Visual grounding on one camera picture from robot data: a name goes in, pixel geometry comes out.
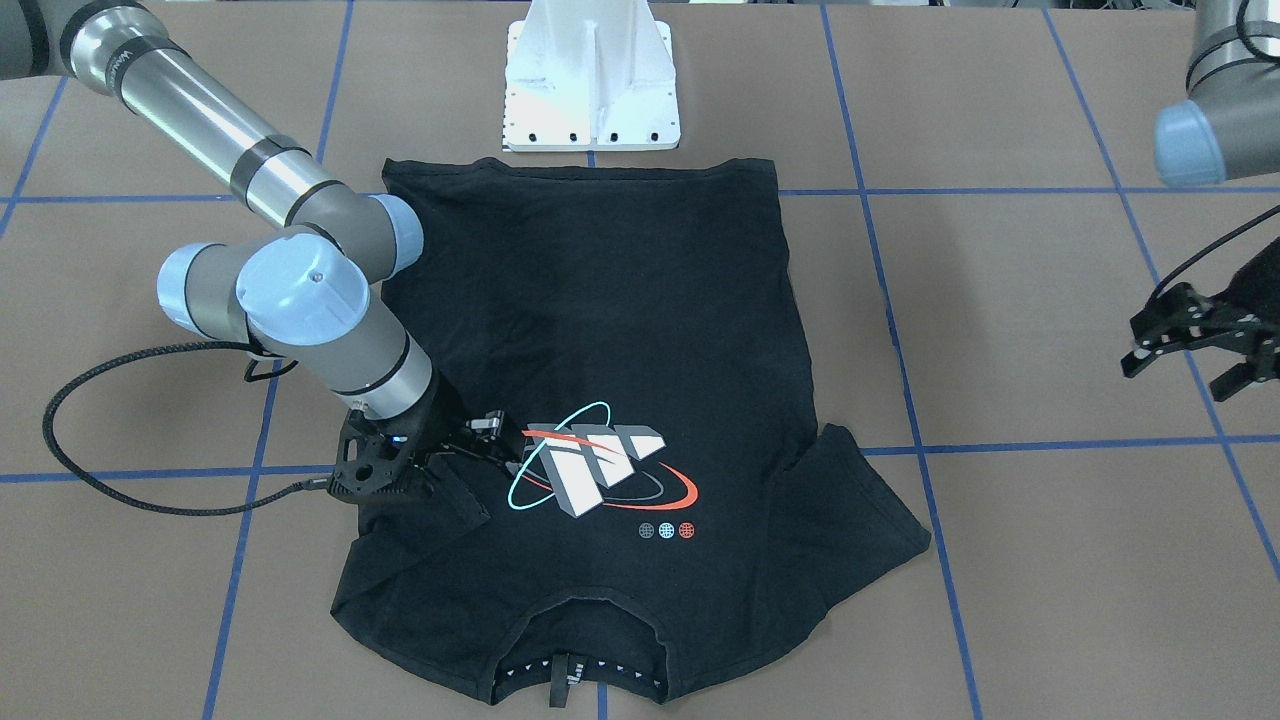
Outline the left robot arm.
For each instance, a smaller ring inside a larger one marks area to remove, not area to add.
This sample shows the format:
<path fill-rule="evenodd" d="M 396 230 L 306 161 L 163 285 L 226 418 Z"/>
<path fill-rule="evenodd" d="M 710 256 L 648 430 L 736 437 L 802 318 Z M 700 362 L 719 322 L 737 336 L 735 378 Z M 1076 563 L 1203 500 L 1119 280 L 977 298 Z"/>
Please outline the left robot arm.
<path fill-rule="evenodd" d="M 1184 101 L 1155 120 L 1155 167 L 1171 188 L 1222 184 L 1279 169 L 1279 9 L 1275 1 L 1201 1 Z M 1201 293 L 1181 273 L 1277 217 L 1270 208 L 1210 242 L 1162 278 L 1132 318 L 1133 378 L 1180 351 L 1222 348 L 1239 360 L 1210 383 L 1217 402 L 1277 379 L 1279 243 L 1268 242 L 1228 286 Z"/>

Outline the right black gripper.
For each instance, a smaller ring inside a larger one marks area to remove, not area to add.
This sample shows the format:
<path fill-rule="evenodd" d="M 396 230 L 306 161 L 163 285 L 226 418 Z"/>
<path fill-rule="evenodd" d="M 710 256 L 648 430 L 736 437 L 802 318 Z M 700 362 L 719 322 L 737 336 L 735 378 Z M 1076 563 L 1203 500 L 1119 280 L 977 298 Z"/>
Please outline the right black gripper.
<path fill-rule="evenodd" d="M 462 450 L 499 465 L 522 462 L 524 436 L 502 410 L 468 419 L 458 391 L 449 380 L 431 380 L 424 395 L 398 416 L 398 436 L 404 436 L 398 468 L 419 465 L 442 451 L 462 428 Z"/>

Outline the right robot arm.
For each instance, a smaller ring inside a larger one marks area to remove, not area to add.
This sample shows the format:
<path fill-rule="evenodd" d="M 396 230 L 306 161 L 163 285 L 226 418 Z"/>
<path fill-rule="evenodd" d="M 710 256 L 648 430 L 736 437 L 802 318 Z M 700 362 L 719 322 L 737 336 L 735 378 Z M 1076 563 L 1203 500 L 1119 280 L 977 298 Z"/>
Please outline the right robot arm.
<path fill-rule="evenodd" d="M 498 150 L 506 32 L 522 3 L 156 3 L 174 40 L 353 190 L 388 158 Z M 114 100 L 52 77 L 3 83 L 3 488 L 61 484 L 41 418 L 72 377 L 187 342 L 155 275 L 187 243 L 268 225 Z M 317 471 L 343 407 L 308 373 L 246 383 L 244 355 L 125 366 L 76 391 L 55 430 L 110 479 Z"/>

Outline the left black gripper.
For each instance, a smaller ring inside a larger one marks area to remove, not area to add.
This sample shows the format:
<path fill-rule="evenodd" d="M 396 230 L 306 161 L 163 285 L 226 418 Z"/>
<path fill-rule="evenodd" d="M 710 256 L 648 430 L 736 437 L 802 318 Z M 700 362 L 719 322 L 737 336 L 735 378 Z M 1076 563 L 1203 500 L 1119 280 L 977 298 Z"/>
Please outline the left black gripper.
<path fill-rule="evenodd" d="M 1228 332 L 1230 324 L 1243 328 Z M 1277 379 L 1279 237 L 1242 266 L 1222 292 L 1222 304 L 1192 284 L 1172 284 L 1157 292 L 1129 320 L 1132 351 L 1121 359 L 1132 379 L 1166 354 L 1204 347 L 1228 333 L 1228 347 L 1244 359 L 1210 382 L 1215 402 Z"/>

